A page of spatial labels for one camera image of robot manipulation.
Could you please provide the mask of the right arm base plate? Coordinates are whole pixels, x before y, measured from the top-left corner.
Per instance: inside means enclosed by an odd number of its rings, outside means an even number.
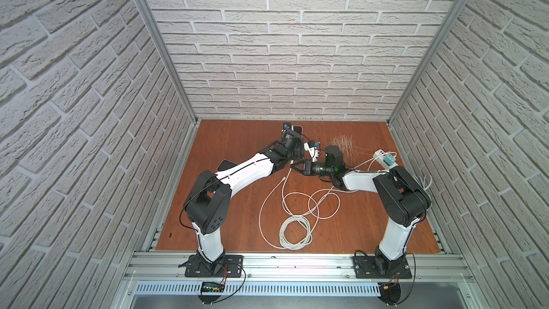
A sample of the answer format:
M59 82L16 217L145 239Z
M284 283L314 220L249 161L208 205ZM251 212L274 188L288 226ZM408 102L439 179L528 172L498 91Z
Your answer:
M380 255L354 255L353 270L357 279L412 279L413 275L407 263L406 255L396 260L388 260Z

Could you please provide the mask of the phone with pink case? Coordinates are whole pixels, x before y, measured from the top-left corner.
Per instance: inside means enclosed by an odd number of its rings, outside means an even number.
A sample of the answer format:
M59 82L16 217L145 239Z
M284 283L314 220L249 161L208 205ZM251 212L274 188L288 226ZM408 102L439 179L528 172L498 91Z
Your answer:
M293 130L294 132L296 132L297 134L299 134L300 137L303 136L303 127L302 127L302 126L293 125L293 126L292 126L292 130Z

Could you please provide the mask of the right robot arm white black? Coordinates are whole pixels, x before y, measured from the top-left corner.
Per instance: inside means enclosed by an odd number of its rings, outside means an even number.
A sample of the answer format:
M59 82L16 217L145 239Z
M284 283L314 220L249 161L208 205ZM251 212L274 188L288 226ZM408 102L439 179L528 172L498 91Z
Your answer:
M340 148L330 145L325 149L323 163L300 160L291 168L304 176L329 177L338 190L379 194L388 221L383 239L375 249L373 269L380 277L388 277L398 274L405 265L407 244L416 225L425 219L431 199L392 154L378 150L373 160L382 170L349 168Z

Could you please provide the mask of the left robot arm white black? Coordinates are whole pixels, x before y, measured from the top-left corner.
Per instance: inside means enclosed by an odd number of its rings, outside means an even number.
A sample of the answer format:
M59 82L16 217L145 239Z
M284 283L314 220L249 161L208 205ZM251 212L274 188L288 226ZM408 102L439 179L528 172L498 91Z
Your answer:
M304 157L300 126L284 125L280 141L274 141L240 164L223 162L217 172L200 173L183 205L183 213L197 235L197 254L209 267L224 256L220 227L227 220L230 202L240 190L285 168Z

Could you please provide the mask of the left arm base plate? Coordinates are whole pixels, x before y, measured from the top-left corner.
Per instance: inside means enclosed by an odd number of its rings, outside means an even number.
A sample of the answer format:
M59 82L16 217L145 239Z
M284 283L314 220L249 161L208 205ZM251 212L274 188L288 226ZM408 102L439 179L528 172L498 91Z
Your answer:
M180 265L185 268L186 278L240 278L242 275L243 255L221 255L210 263L199 253L191 255Z

